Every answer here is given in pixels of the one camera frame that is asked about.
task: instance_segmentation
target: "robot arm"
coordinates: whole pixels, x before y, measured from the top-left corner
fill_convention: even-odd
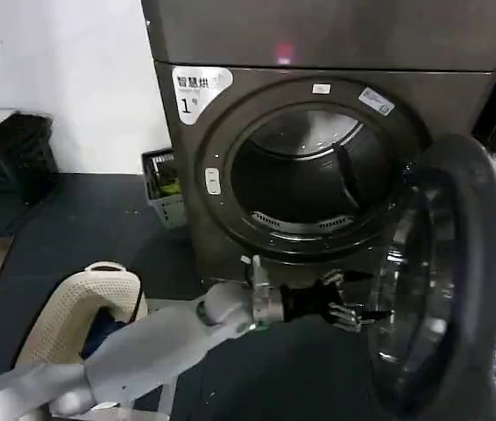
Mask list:
[[[33,414],[73,416],[99,403],[130,403],[174,380],[226,339],[255,327],[250,293],[217,284],[111,334],[84,363],[17,367],[0,375],[0,421]]]
[[[17,367],[1,375],[0,421],[40,419],[45,405],[70,417],[99,403],[131,403],[258,324],[320,314],[337,327],[359,332],[362,325],[389,315],[346,306],[340,289],[344,276],[339,273],[306,289],[272,289],[259,256],[254,256],[252,268],[252,289],[217,284],[192,302],[156,311],[112,333],[83,364]]]

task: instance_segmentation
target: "sticker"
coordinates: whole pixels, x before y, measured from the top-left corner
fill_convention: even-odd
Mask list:
[[[328,95],[332,87],[329,83],[315,83],[312,85],[313,94]]]
[[[359,101],[366,103],[372,109],[377,111],[383,116],[390,114],[390,111],[394,109],[394,104],[384,98],[381,94],[375,92],[371,88],[365,88],[361,95],[359,95]]]
[[[227,68],[192,68],[176,66],[172,69],[174,94],[180,120],[193,125],[207,106],[232,84]]]

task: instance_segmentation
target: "dryer door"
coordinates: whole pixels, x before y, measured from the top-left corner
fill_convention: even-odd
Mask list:
[[[496,173],[473,139],[434,143],[407,194],[372,294],[393,316],[369,331],[374,382],[398,419],[496,413]]]

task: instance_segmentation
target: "white wall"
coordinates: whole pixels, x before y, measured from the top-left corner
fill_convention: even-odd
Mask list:
[[[0,107],[53,115],[64,172],[140,173],[170,144],[140,0],[0,0]]]

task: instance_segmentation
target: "dark gray appliance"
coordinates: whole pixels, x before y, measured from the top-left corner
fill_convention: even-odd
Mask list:
[[[406,165],[469,133],[496,2],[144,0],[205,281],[365,270]]]

